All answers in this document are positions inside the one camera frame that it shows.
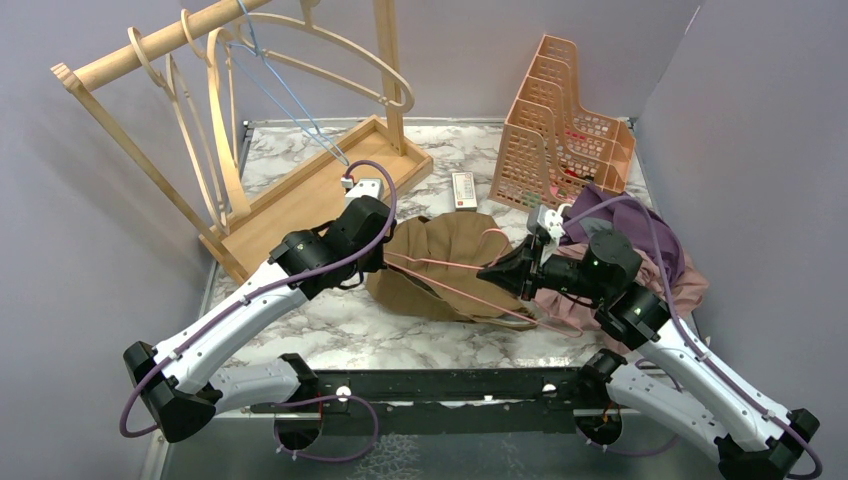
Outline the brown skirt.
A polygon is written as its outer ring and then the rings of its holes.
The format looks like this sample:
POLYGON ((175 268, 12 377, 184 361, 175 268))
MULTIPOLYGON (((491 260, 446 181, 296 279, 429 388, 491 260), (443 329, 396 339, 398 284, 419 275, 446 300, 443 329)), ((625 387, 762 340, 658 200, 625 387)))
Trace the brown skirt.
POLYGON ((534 314, 516 296, 476 278, 480 269, 512 250, 489 215, 418 216, 395 228, 384 246, 387 269, 368 275, 365 288, 394 314, 531 330, 534 314))

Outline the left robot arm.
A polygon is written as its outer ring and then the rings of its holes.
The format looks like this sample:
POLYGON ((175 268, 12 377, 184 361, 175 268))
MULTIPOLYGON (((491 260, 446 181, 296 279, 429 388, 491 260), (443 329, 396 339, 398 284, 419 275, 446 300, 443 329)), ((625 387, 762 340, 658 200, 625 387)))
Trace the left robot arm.
POLYGON ((381 269, 396 209, 395 202, 370 195, 350 200, 337 219, 285 235, 241 287, 194 324, 156 345, 128 346, 123 361, 134 389, 121 413, 120 433, 137 437, 127 425, 136 401, 171 443, 193 436, 220 413, 268 402, 274 394, 290 410, 309 406, 315 386, 287 357, 245 371, 223 364, 322 291, 381 269))

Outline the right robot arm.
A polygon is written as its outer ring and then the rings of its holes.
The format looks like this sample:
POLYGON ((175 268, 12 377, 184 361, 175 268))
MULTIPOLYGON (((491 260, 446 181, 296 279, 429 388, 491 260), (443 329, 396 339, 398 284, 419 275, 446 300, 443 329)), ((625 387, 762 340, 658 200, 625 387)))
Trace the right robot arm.
POLYGON ((657 421, 716 462, 726 479, 793 479, 819 428, 805 409, 789 410, 732 374, 693 337, 671 306, 636 282, 641 256, 619 231, 593 235, 584 256, 544 257, 541 238, 520 246, 478 278, 524 300, 540 289, 589 300, 602 330, 681 385, 671 388, 609 349, 580 371, 579 398, 608 400, 657 421))

